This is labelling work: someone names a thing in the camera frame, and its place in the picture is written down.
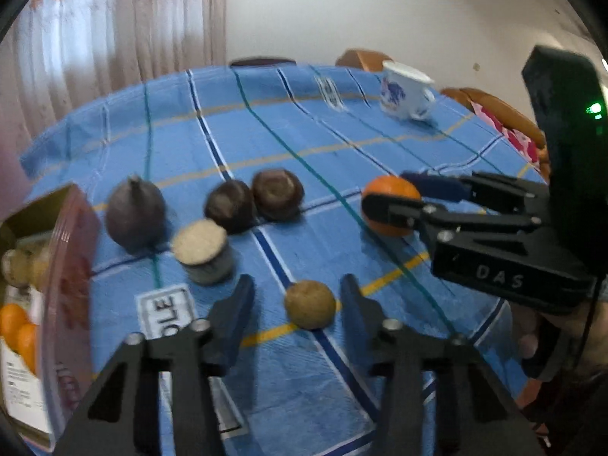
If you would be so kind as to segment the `right hand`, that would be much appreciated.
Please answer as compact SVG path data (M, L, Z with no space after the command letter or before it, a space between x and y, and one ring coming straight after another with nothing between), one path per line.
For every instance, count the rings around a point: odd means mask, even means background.
M607 373L607 284L570 316L512 304L512 332L521 367L533 379L564 373L580 382Z

